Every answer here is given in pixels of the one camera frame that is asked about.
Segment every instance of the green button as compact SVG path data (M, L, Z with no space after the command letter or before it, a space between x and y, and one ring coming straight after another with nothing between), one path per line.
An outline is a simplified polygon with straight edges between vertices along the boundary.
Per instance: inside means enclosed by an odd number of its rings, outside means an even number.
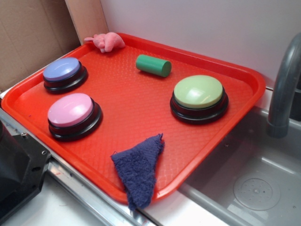
M175 100L182 106L201 109L216 104L222 97L222 84L207 75L194 75L179 81L174 88Z

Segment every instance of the green cylinder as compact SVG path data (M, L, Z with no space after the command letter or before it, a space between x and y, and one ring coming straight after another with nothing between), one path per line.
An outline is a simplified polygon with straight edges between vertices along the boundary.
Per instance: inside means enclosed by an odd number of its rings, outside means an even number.
M136 60L136 67L144 72L161 77L167 77L171 72L171 63L167 60L140 55Z

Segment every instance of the white wall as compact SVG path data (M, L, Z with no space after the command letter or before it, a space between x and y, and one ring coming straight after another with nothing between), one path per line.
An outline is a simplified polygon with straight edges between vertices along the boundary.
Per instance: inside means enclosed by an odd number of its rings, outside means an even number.
M108 28L259 71L273 86L301 0L100 0Z

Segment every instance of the button top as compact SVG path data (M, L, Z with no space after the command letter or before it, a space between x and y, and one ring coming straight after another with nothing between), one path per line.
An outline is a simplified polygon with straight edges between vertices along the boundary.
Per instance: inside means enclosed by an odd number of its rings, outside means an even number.
M222 97L222 90L222 84L216 78L194 75L176 84L174 97L184 107L201 109L216 104Z
M91 98L74 93L57 100L48 111L49 121L57 127L76 125L86 119L93 110Z
M49 64L44 72L44 78L48 81L60 81L74 75L80 68L78 59L67 57L58 59Z

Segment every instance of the purple button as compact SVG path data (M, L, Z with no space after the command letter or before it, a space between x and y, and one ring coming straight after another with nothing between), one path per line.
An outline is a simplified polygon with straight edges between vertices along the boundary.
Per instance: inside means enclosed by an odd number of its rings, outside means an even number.
M48 111L49 121L57 127L69 127L86 119L93 110L91 98L74 93L57 100Z
M67 57L49 64L44 72L44 78L48 81L60 81L74 75L80 68L78 59Z

